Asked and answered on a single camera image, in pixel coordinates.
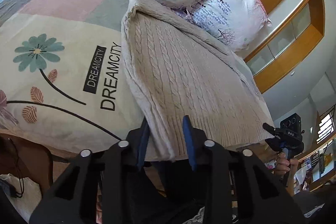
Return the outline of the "person's right hand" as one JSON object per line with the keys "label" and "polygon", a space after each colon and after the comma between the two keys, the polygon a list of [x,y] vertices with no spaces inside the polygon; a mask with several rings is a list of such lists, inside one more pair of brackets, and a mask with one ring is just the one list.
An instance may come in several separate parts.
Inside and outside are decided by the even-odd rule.
{"label": "person's right hand", "polygon": [[286,154],[281,152],[278,154],[278,157],[277,157],[274,174],[277,176],[284,176],[288,174],[289,176],[293,177],[297,171],[297,167],[298,167],[297,159],[288,160],[286,158]]}

